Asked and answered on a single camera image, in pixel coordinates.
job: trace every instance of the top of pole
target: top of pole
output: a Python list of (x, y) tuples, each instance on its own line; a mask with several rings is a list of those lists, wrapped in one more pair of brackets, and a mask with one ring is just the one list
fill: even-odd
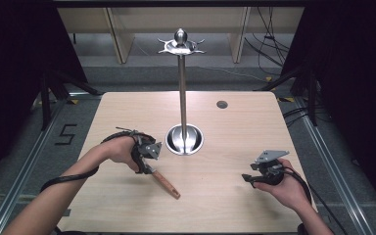
[(160, 42), (164, 43), (164, 49), (159, 53), (170, 53), (176, 56), (186, 56), (193, 53), (205, 53), (198, 50), (198, 44), (204, 42), (188, 41), (188, 33), (180, 28), (173, 34), (173, 40), (163, 41), (158, 38)]

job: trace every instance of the hand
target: hand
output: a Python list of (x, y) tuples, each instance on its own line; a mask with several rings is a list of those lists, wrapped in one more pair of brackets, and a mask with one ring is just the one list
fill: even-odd
[[(284, 159), (278, 160), (283, 166), (292, 168), (289, 161)], [(309, 204), (304, 188), (294, 177), (289, 174), (285, 174), (282, 182), (275, 186), (261, 182), (255, 182), (253, 185), (261, 191), (270, 193), (283, 206), (294, 211), (304, 204)]]
[(139, 171), (139, 166), (131, 156), (132, 148), (136, 141), (135, 138), (136, 137), (131, 136), (121, 136), (119, 138), (109, 140), (101, 145), (107, 149), (106, 157), (108, 159), (115, 163), (127, 164), (129, 168), (137, 172)]

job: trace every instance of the round metal base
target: round metal base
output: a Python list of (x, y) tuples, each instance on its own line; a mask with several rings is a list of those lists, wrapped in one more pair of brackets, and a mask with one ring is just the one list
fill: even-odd
[(182, 139), (182, 125), (176, 125), (167, 132), (165, 139), (167, 147), (176, 155), (195, 154), (204, 143), (203, 132), (192, 124), (187, 124), (185, 143)]

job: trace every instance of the metal holder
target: metal holder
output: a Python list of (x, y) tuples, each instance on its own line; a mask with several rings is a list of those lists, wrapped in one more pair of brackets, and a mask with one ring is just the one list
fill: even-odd
[(185, 95), (185, 56), (193, 53), (205, 53), (197, 48), (197, 45), (204, 42), (204, 40), (197, 43), (187, 39), (188, 34), (182, 28), (175, 32), (173, 40), (162, 41), (158, 39), (164, 43), (164, 49), (159, 53), (170, 53), (178, 57), (181, 124), (171, 128), (165, 139), (167, 147), (176, 155), (192, 155), (204, 143), (204, 135), (201, 130), (192, 124), (187, 124)]

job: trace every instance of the person's right hand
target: person's right hand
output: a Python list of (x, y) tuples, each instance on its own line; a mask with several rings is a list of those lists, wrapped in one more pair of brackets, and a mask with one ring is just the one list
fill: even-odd
[[(278, 160), (283, 166), (292, 168), (292, 165), (289, 161), (284, 159)], [(261, 191), (270, 193), (283, 206), (288, 207), (294, 211), (304, 204), (309, 204), (304, 188), (298, 182), (298, 180), (296, 180), (289, 174), (285, 174), (282, 182), (275, 186), (261, 182), (255, 182), (253, 185)]]

